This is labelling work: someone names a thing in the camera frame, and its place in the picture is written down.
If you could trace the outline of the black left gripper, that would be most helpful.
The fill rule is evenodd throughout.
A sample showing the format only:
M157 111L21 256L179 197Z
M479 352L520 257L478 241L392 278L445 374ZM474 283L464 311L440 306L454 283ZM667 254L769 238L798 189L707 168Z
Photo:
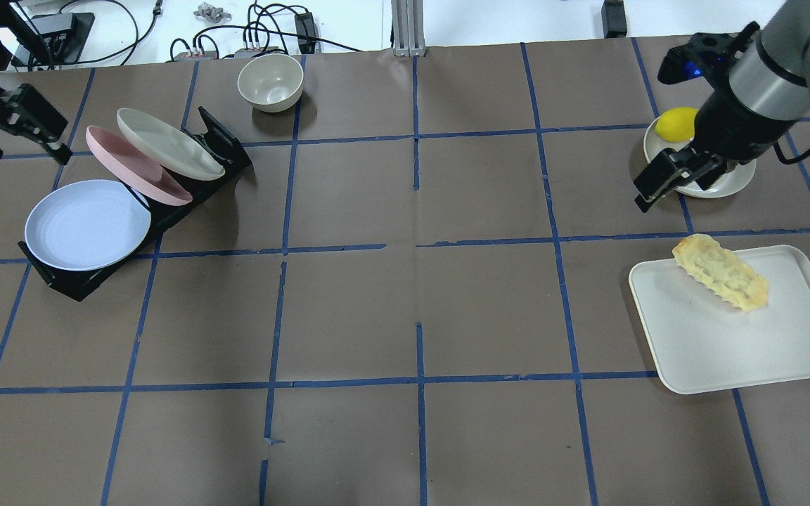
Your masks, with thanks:
M45 143L45 151L59 166L73 155L60 140L68 120L31 84L0 93L0 130ZM0 160L3 151L0 148Z

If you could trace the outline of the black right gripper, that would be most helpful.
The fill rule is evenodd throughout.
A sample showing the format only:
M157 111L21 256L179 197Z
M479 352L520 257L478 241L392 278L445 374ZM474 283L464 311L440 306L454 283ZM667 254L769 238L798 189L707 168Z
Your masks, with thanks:
M634 179L634 204L641 212L646 214L669 191L689 182L694 189L708 191L736 164L765 153L792 126L792 72L769 54L764 33L758 23L750 22L739 33L698 32L669 49L657 74L659 82L679 84L703 77L712 93L695 118L689 144L659 151Z

